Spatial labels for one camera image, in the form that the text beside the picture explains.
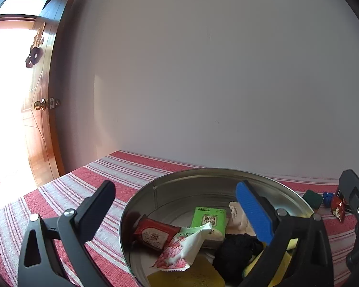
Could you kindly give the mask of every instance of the food packet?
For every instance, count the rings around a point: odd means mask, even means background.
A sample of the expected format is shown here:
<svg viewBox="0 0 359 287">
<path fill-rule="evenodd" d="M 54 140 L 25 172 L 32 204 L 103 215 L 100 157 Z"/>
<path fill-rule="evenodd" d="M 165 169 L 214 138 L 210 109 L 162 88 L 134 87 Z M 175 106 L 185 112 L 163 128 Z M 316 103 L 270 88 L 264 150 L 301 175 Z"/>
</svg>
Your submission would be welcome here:
<svg viewBox="0 0 359 287">
<path fill-rule="evenodd" d="M 137 241 L 151 247 L 157 251 L 170 243 L 173 236 L 181 230 L 180 226 L 172 226 L 162 222 L 158 222 L 143 215 L 138 221 L 134 236 Z"/>
<path fill-rule="evenodd" d="M 345 204 L 343 200 L 335 195 L 331 201 L 331 212 L 340 222 L 343 222 L 345 219 Z"/>
<path fill-rule="evenodd" d="M 152 267 L 162 271 L 185 271 L 193 264 L 211 229 L 210 222 L 195 228 L 181 228 Z"/>
<path fill-rule="evenodd" d="M 199 207 L 194 211 L 191 227 L 201 226 L 210 222 L 212 225 L 211 233 L 206 239 L 223 241 L 225 239 L 226 210 L 219 208 Z"/>
<path fill-rule="evenodd" d="M 147 276 L 151 287 L 225 287 L 225 281 L 208 259 L 198 255 L 186 271 L 157 271 Z"/>
<path fill-rule="evenodd" d="M 226 226 L 226 234 L 249 234 L 255 236 L 254 229 L 250 224 L 245 212 L 238 202 L 230 202 L 231 217 Z"/>
</svg>

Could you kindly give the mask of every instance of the bolt head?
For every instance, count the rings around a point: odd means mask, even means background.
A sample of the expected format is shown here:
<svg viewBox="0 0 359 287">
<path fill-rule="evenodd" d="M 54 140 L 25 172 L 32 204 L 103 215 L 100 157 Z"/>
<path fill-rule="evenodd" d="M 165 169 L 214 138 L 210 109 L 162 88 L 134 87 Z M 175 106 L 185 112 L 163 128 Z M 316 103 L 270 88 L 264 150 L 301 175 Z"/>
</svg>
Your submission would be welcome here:
<svg viewBox="0 0 359 287">
<path fill-rule="evenodd" d="M 279 217 L 286 217 L 287 216 L 287 211 L 286 211 L 286 209 L 279 208 L 279 209 L 276 210 L 276 214 Z"/>
<path fill-rule="evenodd" d="M 39 214 L 31 214 L 29 216 L 29 220 L 36 221 L 39 218 Z"/>
<path fill-rule="evenodd" d="M 73 208 L 69 208 L 66 211 L 64 211 L 64 216 L 71 217 L 75 214 L 75 210 Z"/>
<path fill-rule="evenodd" d="M 314 218 L 315 221 L 322 220 L 322 216 L 320 214 L 314 214 L 312 217 Z"/>
</svg>

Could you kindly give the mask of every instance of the blue gripper pad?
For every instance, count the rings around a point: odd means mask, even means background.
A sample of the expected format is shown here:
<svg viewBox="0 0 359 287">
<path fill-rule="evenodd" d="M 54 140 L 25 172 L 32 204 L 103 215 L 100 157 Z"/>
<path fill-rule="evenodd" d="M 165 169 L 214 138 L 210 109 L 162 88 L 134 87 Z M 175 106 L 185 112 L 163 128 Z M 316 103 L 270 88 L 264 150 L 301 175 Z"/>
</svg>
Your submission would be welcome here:
<svg viewBox="0 0 359 287">
<path fill-rule="evenodd" d="M 260 196 L 249 183 L 239 182 L 236 185 L 236 199 L 253 226 L 257 238 L 269 245 L 274 237 L 273 221 L 262 207 Z"/>
</svg>

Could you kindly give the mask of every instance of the table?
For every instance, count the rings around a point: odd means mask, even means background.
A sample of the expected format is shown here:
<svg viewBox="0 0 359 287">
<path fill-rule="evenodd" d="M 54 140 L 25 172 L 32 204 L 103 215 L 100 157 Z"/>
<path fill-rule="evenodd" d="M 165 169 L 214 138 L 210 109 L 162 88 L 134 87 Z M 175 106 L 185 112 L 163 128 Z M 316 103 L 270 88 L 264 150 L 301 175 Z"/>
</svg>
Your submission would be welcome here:
<svg viewBox="0 0 359 287">
<path fill-rule="evenodd" d="M 150 181 L 174 171 L 198 168 L 195 165 L 152 158 L 124 151 L 114 152 L 102 159 L 70 172 L 39 189 L 24 195 L 0 209 L 0 273 L 11 286 L 17 286 L 17 265 L 22 236 L 29 216 L 39 213 L 42 218 L 59 216 L 67 208 L 77 208 L 85 197 L 91 196 L 104 180 L 116 185 L 116 199 L 94 239 L 86 243 L 90 255 L 113 286 L 136 286 L 123 259 L 118 230 L 127 201 Z M 338 179 L 274 178 L 303 195 L 307 189 L 317 193 L 335 192 Z M 323 217 L 331 245 L 335 287 L 349 276 L 345 258 L 351 251 L 356 219 L 347 214 L 340 223 L 328 209 L 318 210 Z M 81 286 L 61 241 L 56 241 L 58 253 L 70 280 Z"/>
</svg>

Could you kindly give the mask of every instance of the stainless steel bowl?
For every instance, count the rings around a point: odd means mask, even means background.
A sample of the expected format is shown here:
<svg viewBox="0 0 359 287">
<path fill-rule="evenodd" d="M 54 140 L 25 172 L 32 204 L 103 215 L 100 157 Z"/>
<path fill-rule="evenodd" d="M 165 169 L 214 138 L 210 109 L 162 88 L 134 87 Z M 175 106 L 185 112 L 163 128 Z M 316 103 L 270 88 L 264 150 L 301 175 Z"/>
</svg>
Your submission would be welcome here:
<svg viewBox="0 0 359 287">
<path fill-rule="evenodd" d="M 131 275 L 138 285 L 148 287 L 150 266 L 159 254 L 133 246 L 133 225 L 143 214 L 176 226 L 189 226 L 196 206 L 223 208 L 236 201 L 236 184 L 248 180 L 275 209 L 291 216 L 310 217 L 311 207 L 294 191 L 272 179 L 244 171 L 201 168 L 157 178 L 140 189 L 127 203 L 120 221 L 120 246 Z"/>
</svg>

